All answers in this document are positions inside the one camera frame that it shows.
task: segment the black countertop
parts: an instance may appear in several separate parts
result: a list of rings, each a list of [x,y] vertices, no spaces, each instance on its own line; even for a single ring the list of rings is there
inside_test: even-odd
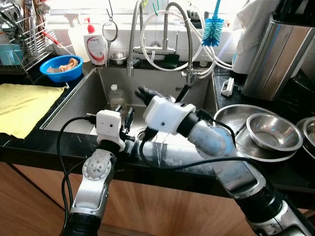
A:
[[[90,71],[91,65],[85,65],[85,68],[84,74]],[[36,72],[36,70],[33,76],[36,78],[35,83],[37,85],[64,86],[64,84],[53,84],[48,78]],[[301,74],[288,83],[283,96],[277,102],[263,102],[245,98],[238,91],[237,86],[234,87],[231,97],[222,96],[220,94],[221,86],[229,76],[230,73],[227,71],[215,70],[215,87],[219,108],[231,104],[253,104],[274,111],[294,123],[302,118],[314,115],[314,87],[312,87],[314,85],[309,85],[308,81]],[[71,93],[72,89],[82,78],[83,75],[80,79],[69,83],[70,88],[55,102],[24,140],[3,133],[0,134],[1,161],[51,170],[61,170],[56,152],[58,132],[42,130],[39,127]],[[2,76],[0,84],[2,83],[27,84],[28,80],[21,77],[7,76],[3,78]],[[303,103],[304,99],[308,97],[306,94],[310,94],[313,102],[308,101]],[[155,143],[149,145],[155,145],[157,153],[149,153],[146,149],[144,149],[144,153],[153,162],[157,162],[155,154],[161,152],[166,153],[172,160],[180,159],[182,163],[200,160],[194,148],[178,148],[178,146],[174,145]],[[64,133],[61,142],[61,152],[67,168],[72,167],[81,161],[82,158],[88,157],[96,146],[96,136],[94,135]],[[206,166],[176,172],[151,170],[140,160],[138,148],[138,142],[126,142],[125,151],[117,158],[115,179],[228,197]],[[312,198],[315,196],[315,177],[312,174],[312,166],[315,166],[315,160],[305,154],[303,150],[299,150],[293,158],[283,163],[263,165],[275,186],[283,193],[287,193],[298,207],[315,209],[315,203],[312,201]],[[81,173],[81,169],[78,168],[75,172]]]

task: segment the wire dish rack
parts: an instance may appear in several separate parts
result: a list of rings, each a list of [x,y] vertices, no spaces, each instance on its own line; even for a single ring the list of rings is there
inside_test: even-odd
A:
[[[8,26],[7,32],[3,28],[0,30],[7,34],[9,47],[15,55],[15,60],[18,60],[16,65],[3,65],[0,63],[0,74],[28,74],[27,72],[33,66],[41,62],[53,51],[52,47],[48,47],[53,42],[45,37],[43,32],[45,31],[56,39],[53,30],[47,29],[47,21],[42,23],[36,22],[34,30],[29,30],[28,23],[31,16],[14,21],[15,24],[13,24],[12,19],[3,17],[3,15],[9,17],[12,10],[16,9],[16,7],[17,4],[14,2],[0,4],[0,12],[2,13],[0,14],[0,22]]]

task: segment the dish rack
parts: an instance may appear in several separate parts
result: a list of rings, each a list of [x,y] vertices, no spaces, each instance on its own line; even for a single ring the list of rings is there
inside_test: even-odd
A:
[[[16,5],[13,3],[0,4],[0,12],[8,14]],[[18,21],[14,21],[15,24],[21,26],[18,35],[20,38],[15,38],[9,40],[12,52],[15,54],[16,59],[19,61],[19,65],[2,65],[0,63],[0,74],[14,74],[14,75],[23,75],[28,74],[28,71],[41,62],[44,58],[53,52],[52,47],[49,49],[48,46],[53,42],[44,36],[43,32],[45,31],[56,39],[55,33],[51,29],[47,29],[47,21],[43,23],[36,22],[35,24],[35,37],[30,30],[27,30],[27,25],[31,16],[23,18]],[[12,25],[10,21],[2,18],[2,22],[6,22],[8,25]],[[19,45],[22,51],[22,57],[17,55],[16,44]]]

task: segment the stainless steel sink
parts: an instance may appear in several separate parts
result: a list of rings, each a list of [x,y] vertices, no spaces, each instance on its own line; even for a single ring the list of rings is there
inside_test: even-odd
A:
[[[146,127],[142,118],[146,107],[135,96],[134,91],[138,86],[145,85],[164,95],[177,97],[185,85],[185,80],[181,78],[180,72],[135,69],[134,76],[129,78],[126,76],[126,69],[124,68],[94,68],[42,124],[41,128],[59,131],[64,123],[73,117],[84,116],[86,113],[96,114],[99,110],[109,109],[107,94],[112,84],[117,84],[118,88],[125,91],[128,107],[132,106],[135,109],[135,116],[129,134],[141,140],[143,130]],[[204,108],[211,114],[214,114],[217,106],[212,76],[194,84],[184,102],[192,103],[197,109]],[[71,123],[65,131],[96,135],[94,126],[84,120]],[[167,136],[164,133],[158,133],[157,137],[152,141],[185,146],[191,145],[180,135]]]

